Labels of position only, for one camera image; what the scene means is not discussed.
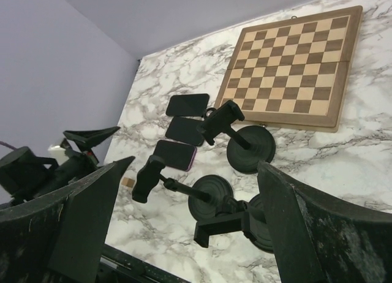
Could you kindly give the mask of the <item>black phone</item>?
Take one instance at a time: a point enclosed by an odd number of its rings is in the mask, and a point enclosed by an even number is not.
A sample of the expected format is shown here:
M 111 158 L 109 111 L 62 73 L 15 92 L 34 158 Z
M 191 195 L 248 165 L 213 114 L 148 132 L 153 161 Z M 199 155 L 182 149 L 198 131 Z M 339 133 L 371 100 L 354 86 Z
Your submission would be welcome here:
M 197 119 L 173 117 L 165 136 L 171 140 L 186 143 L 193 146 L 201 146 L 205 139 L 197 130 L 201 121 Z

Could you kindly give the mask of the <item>black smartphone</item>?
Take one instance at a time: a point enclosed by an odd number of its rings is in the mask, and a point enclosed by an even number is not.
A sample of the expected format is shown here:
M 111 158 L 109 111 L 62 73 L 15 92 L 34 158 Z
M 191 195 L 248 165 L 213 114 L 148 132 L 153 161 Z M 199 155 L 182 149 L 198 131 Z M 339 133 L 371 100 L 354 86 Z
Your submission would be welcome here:
M 165 114 L 167 116 L 202 117 L 207 109 L 209 94 L 175 95 L 169 100 Z

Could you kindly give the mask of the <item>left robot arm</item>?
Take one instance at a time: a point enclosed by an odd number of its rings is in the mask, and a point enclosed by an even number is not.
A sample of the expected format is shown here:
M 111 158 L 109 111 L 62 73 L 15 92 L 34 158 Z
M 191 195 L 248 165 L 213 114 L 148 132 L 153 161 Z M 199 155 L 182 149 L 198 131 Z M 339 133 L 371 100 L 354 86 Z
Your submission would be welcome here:
M 101 130 L 65 130 L 65 143 L 73 141 L 79 151 L 70 145 L 65 148 L 68 159 L 59 164 L 52 157 L 38 157 L 22 146 L 1 159 L 1 187 L 11 195 L 11 201 L 1 205 L 8 208 L 67 186 L 96 171 L 99 160 L 92 148 L 111 137 L 119 126 Z

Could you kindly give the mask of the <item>red-edged phone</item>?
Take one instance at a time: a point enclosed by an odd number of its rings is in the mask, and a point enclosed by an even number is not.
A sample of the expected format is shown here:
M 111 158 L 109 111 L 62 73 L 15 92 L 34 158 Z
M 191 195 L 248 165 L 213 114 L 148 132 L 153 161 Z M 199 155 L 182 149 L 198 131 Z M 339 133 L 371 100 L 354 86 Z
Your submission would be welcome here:
M 162 158 L 166 166 L 187 172 L 193 164 L 196 152 L 197 148 L 192 145 L 159 140 L 153 154 Z

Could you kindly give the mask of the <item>black phone stand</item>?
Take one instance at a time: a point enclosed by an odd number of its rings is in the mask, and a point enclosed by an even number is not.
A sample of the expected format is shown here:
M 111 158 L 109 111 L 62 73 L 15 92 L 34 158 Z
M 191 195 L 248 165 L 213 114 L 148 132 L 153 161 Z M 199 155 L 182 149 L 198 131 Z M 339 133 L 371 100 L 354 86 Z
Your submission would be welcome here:
M 152 189 L 159 182 L 163 182 L 164 188 L 188 196 L 190 214 L 196 221 L 201 221 L 215 216 L 216 207 L 225 196 L 233 197 L 230 183 L 221 176 L 203 176 L 190 187 L 173 178 L 164 177 L 161 174 L 164 168 L 165 162 L 162 158 L 149 156 L 146 164 L 137 173 L 137 180 L 132 189 L 134 201 L 146 203 Z
M 232 124 L 245 117 L 239 106 L 228 100 L 218 109 L 208 108 L 197 130 L 209 145 L 215 144 L 219 134 L 230 137 L 227 145 L 227 160 L 236 171 L 244 174 L 257 173 L 259 161 L 270 163 L 276 152 L 272 134 L 262 126 L 246 126 L 237 131 Z
M 226 195 L 215 207 L 212 218 L 196 223 L 194 241 L 207 248 L 210 236 L 231 232 L 242 232 L 260 250 L 273 252 L 261 195 L 255 195 L 249 202 Z

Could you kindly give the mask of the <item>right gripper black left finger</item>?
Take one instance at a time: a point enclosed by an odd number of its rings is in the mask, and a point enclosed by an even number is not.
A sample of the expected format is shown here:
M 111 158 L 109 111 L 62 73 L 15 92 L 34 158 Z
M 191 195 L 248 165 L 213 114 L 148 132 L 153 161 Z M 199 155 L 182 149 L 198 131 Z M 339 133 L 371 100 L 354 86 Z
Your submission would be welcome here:
M 130 156 L 1 210 L 1 282 L 94 282 Z

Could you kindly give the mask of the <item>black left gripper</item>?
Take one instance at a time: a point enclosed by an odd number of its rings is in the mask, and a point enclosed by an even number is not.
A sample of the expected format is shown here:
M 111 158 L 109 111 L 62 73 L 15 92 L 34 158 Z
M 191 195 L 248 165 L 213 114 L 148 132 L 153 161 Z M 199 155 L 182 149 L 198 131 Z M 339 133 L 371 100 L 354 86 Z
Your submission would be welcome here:
M 61 143 L 65 148 L 68 159 L 59 166 L 59 180 L 61 182 L 73 182 L 84 178 L 97 170 L 98 159 L 92 148 L 101 144 L 106 139 L 120 130 L 119 126 L 101 130 L 66 130 L 63 132 L 66 139 Z M 74 151 L 69 143 L 73 141 L 80 152 Z

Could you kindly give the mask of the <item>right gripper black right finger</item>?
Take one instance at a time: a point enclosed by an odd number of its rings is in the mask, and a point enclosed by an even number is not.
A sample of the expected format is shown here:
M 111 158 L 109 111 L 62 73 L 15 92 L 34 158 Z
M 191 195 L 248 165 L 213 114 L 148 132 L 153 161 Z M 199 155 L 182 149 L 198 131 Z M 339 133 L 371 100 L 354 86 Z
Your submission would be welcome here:
M 391 214 L 358 206 L 258 163 L 282 282 L 391 282 Z

